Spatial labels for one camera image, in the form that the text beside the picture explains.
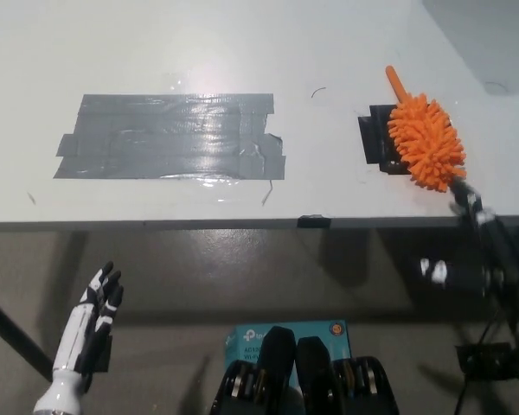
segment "orange handle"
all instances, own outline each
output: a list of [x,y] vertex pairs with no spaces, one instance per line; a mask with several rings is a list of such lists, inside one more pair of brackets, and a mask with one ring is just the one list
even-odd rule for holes
[[394,67],[388,65],[385,72],[387,73],[392,89],[394,89],[396,98],[398,98],[400,102],[406,102],[409,99],[409,96],[407,95],[406,88],[401,84],[398,74],[394,71]]

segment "black tape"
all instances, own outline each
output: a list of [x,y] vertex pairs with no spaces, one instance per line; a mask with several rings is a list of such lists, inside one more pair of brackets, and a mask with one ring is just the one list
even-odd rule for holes
[[297,227],[306,229],[328,229],[330,218],[324,218],[320,214],[304,215],[298,218]]

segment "silver duct tape patch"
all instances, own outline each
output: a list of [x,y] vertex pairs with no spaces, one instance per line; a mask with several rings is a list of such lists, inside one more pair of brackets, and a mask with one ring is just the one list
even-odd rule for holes
[[55,177],[284,179],[269,113],[271,94],[85,95]]
[[79,114],[273,114],[270,93],[85,95]]
[[57,156],[282,156],[282,140],[271,134],[195,134],[174,136],[126,132],[107,137],[65,134]]
[[160,179],[226,177],[239,180],[282,180],[285,156],[197,157],[63,157],[58,179]]
[[163,134],[263,134],[267,115],[224,114],[170,116],[146,115],[79,115],[74,134],[104,135],[140,131]]

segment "orange logo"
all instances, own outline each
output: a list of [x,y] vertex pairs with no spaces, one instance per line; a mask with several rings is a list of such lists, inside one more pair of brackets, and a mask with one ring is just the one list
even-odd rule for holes
[[344,333],[344,327],[339,322],[334,322],[330,325],[330,332],[333,335],[342,335]]

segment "black metal bar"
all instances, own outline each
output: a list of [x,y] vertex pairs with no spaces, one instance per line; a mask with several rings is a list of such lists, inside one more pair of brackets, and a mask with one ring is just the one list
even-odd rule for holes
[[0,309],[0,337],[44,379],[52,381],[54,363],[38,345]]

